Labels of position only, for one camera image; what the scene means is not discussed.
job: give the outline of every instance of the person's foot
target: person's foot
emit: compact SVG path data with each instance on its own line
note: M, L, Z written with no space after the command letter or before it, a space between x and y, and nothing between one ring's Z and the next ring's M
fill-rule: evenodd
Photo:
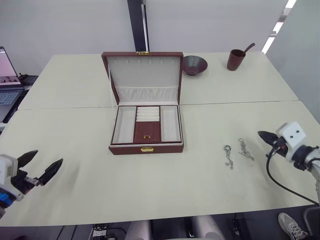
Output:
M308 233L302 231L298 223L288 214L279 213L278 221L282 230L290 236L291 240L301 240L308 236Z

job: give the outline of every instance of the metal clasp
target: metal clasp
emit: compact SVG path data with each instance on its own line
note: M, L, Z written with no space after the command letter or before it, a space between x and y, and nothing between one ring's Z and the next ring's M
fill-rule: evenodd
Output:
M148 56L149 52L148 51L137 51L136 54L138 56Z
M145 152L153 152L155 149L152 146L149 147L142 147L141 148L141 152L145 153Z

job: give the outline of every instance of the silver chain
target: silver chain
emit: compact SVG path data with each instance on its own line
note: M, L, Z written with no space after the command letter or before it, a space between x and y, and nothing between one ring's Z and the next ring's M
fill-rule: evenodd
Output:
M245 156L246 158L252 159L252 161L254 161L255 159L251 156L250 152L247 151L247 149L246 149L245 140L243 138L241 138L241 137L238 140L240 141L241 151L242 151L242 152L239 152L239 153L241 155Z
M226 159L228 159L229 162L226 162L226 166L230 166L230 169L234 169L234 162L230 158L230 153L231 153L231 147L229 145L225 145L223 150L225 151L225 156Z

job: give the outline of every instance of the black pole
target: black pole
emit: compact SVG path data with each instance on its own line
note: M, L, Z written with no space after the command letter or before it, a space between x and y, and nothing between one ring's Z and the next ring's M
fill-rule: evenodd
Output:
M145 5L143 0L127 0L128 9L130 14L131 28L134 39L135 50L137 52L147 51L146 46L149 46L148 39L147 43L145 40L145 31L144 31L144 20L146 17L143 15L142 7L144 8L144 13L146 13Z

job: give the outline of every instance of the cup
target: cup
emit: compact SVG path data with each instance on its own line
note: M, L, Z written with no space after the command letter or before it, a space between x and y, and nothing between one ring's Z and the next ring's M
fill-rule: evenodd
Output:
M228 63L226 64L226 68L230 71L235 71L240 66L242 60L245 58L246 53L239 49L233 49L230 52Z

